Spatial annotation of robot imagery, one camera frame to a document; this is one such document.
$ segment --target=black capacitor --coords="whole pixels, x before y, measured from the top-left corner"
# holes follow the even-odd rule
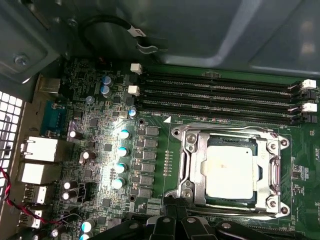
[[[52,238],[57,238],[61,234],[67,232],[68,228],[65,224],[58,226],[57,228],[53,229],[51,232],[51,237]]]
[[[77,181],[66,181],[63,184],[63,187],[65,190],[76,189],[78,187],[78,182]]]
[[[95,159],[97,157],[97,155],[94,151],[89,151],[89,150],[83,152],[82,156],[85,160]]]
[[[72,189],[70,191],[67,191],[64,194],[62,194],[62,198],[64,200],[69,200],[69,199],[75,198],[77,196],[78,196],[77,191],[74,190],[74,189]]]
[[[84,135],[81,132],[78,132],[78,131],[71,131],[69,133],[69,136],[72,139],[78,139],[78,140],[81,140],[81,139],[84,138]]]

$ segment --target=white capacitor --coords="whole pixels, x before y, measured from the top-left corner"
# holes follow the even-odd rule
[[[131,135],[130,135],[130,132],[129,132],[128,130],[123,129],[123,130],[121,130],[121,132],[119,133],[119,137],[120,137],[121,139],[128,140],[128,139],[131,137]]]
[[[124,163],[117,163],[117,164],[114,166],[114,171],[115,171],[117,174],[122,174],[122,173],[124,173],[126,170],[127,170],[127,165],[125,165]]]
[[[129,115],[129,118],[135,119],[138,116],[137,110],[135,110],[134,108],[130,109],[128,111],[128,115]]]
[[[95,221],[92,218],[88,218],[87,220],[85,220],[85,222],[82,223],[81,230],[84,233],[88,233],[95,227],[95,225]]]
[[[128,154],[129,154],[129,150],[126,147],[121,146],[118,148],[119,157],[126,157],[128,156]]]
[[[118,177],[117,179],[113,180],[112,186],[114,189],[120,189],[125,185],[126,181],[122,177]]]

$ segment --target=ram slot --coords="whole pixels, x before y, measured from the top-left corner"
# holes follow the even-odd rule
[[[273,91],[278,93],[289,93],[290,86],[287,84],[260,82],[260,81],[246,81],[229,78],[210,78],[205,76],[193,76],[182,74],[168,74],[168,73],[149,73],[140,76],[140,79],[147,81],[158,82],[184,82],[193,84],[211,84],[212,86],[251,89],[258,91]]]
[[[191,87],[190,89],[184,89],[180,87],[172,88],[167,86],[149,86],[148,88],[141,87],[141,93],[163,93],[163,94],[190,94],[190,95],[204,95],[209,97],[219,97],[225,99],[234,99],[234,100],[243,100],[243,101],[259,101],[259,102],[277,102],[283,104],[289,104],[290,99],[288,98],[280,98],[278,96],[274,96],[272,94],[265,93],[238,93],[238,92],[230,92],[229,90],[223,89],[221,91],[217,89],[197,89],[195,87]]]
[[[140,101],[147,102],[164,102],[164,103],[177,103],[177,104],[189,104],[194,106],[204,106],[209,108],[221,108],[236,111],[252,111],[259,113],[268,114],[289,114],[288,108],[286,106],[278,105],[257,105],[254,102],[239,102],[235,101],[225,101],[225,100],[214,100],[208,98],[183,98],[179,96],[163,96],[163,95],[145,95]]]
[[[221,111],[214,109],[195,108],[192,106],[182,106],[181,104],[163,104],[163,103],[142,103],[137,106],[138,111],[150,111],[160,113],[171,113],[180,115],[189,115],[197,117],[207,117],[222,120],[236,120],[245,122],[270,123],[277,125],[290,125],[290,116],[258,115],[251,113],[242,113],[235,111]]]

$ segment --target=black ram slot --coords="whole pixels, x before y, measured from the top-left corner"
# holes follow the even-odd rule
[[[163,96],[144,96],[142,101],[150,101],[150,102],[164,102],[164,103],[172,103],[172,104],[189,104],[189,105],[198,105],[209,108],[222,108],[222,109],[233,109],[238,111],[254,111],[261,113],[269,113],[269,114],[289,114],[288,109],[283,106],[272,106],[272,105],[257,105],[255,103],[236,103],[231,101],[224,100],[210,100],[210,99],[193,99],[193,98],[179,98],[176,96],[168,96],[164,98]]]
[[[229,78],[210,78],[204,76],[193,76],[193,75],[183,75],[183,74],[168,74],[168,73],[150,73],[145,74],[140,77],[144,80],[155,80],[155,81],[181,81],[185,83],[194,84],[214,84],[214,86],[222,87],[233,87],[233,88],[249,88],[254,90],[269,90],[279,93],[289,93],[289,85],[287,84],[277,84],[269,82],[260,81],[247,81],[247,80],[237,80]]]
[[[272,115],[258,115],[250,113],[239,112],[227,112],[219,110],[200,109],[192,107],[170,106],[170,105],[154,105],[143,103],[137,106],[138,111],[151,111],[160,113],[171,113],[189,116],[201,116],[207,118],[217,118],[225,120],[237,120],[237,121],[252,121],[258,123],[271,123],[277,125],[290,125],[290,117],[284,116],[272,116]]]
[[[141,87],[140,92],[143,91],[159,91],[159,92],[171,92],[171,93],[182,93],[182,94],[193,94],[193,95],[208,95],[211,97],[221,97],[221,98],[237,98],[237,99],[246,99],[253,101],[266,101],[266,102],[278,102],[289,104],[290,99],[285,97],[280,97],[281,95],[274,96],[272,94],[266,94],[263,92],[244,92],[240,94],[239,92],[234,93],[227,89],[205,89],[205,88],[196,88],[190,87],[188,89],[162,85],[162,86],[148,86],[147,88]]]

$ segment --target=label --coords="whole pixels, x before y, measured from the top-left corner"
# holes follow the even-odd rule
[[[146,37],[145,33],[139,29],[139,28],[134,28],[131,26],[131,28],[128,30],[128,32],[131,34],[132,37]]]

